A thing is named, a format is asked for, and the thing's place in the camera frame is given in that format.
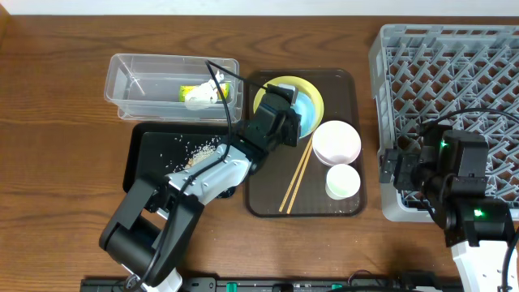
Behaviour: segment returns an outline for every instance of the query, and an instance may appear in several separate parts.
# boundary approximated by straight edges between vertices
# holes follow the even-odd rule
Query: white wall
[[[12,15],[519,16],[519,0],[0,0]]]

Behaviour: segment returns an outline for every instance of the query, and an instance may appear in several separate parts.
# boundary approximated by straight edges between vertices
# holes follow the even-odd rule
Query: black tray
[[[142,122],[133,128],[127,168],[122,189],[128,192],[136,178],[154,172],[166,175],[182,170],[191,157],[191,151],[206,141],[215,147],[218,139],[227,135],[227,127],[208,125],[185,125],[167,122]],[[220,194],[230,197],[234,187]]]
[[[264,84],[273,78],[285,75],[301,77],[317,87],[324,101],[322,122],[341,120],[349,123],[360,134],[354,79],[350,73],[339,69],[257,71],[250,79],[258,84]],[[252,115],[253,100],[257,92],[257,88],[248,88],[245,101],[249,116]],[[310,136],[307,136],[299,141],[296,148],[284,145],[278,147],[269,154],[263,168],[249,178],[246,185],[246,205],[251,213],[258,217],[352,217],[365,208],[366,190],[362,152],[357,160],[350,164],[360,175],[360,190],[352,197],[343,200],[333,200],[326,195],[324,187],[329,167],[322,164],[312,152],[291,214],[286,214],[290,198],[283,212],[279,213],[278,209],[309,139]]]

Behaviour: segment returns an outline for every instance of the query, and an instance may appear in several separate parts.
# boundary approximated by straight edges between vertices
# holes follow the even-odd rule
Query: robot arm
[[[400,191],[421,191],[424,208],[444,231],[466,292],[497,291],[503,258],[515,230],[508,205],[485,196],[488,145],[478,134],[437,126],[423,137],[422,152],[384,155],[380,179]],[[508,285],[517,286],[517,253]]]
[[[147,275],[143,284],[147,291],[176,292],[182,284],[176,267],[204,206],[257,172],[279,144],[297,145],[301,117],[290,108],[296,96],[295,91],[269,87],[253,119],[242,124],[231,141],[219,145],[210,157],[179,173],[136,179],[105,227],[100,247],[137,277]],[[219,161],[227,145],[227,157],[196,177],[181,194],[190,175]],[[171,217],[166,232],[142,217],[143,209]],[[164,244],[157,250],[164,234]],[[150,265],[154,256],[158,256],[156,262]]]

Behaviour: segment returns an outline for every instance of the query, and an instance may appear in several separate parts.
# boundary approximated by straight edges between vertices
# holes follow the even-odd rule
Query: gray dish rack
[[[519,27],[388,24],[369,53],[380,149],[420,149],[418,125],[454,110],[494,108],[519,114]],[[484,135],[490,146],[486,195],[507,202],[519,220],[519,125],[498,114],[445,121]],[[421,194],[380,185],[391,221],[432,221]]]

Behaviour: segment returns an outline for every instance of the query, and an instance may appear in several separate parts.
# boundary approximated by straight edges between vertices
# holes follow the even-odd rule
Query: white bowl
[[[360,136],[348,123],[330,121],[320,125],[312,138],[315,155],[325,165],[349,164],[362,148]]]
[[[349,165],[335,165],[326,174],[326,194],[334,200],[350,198],[360,189],[360,176]]]

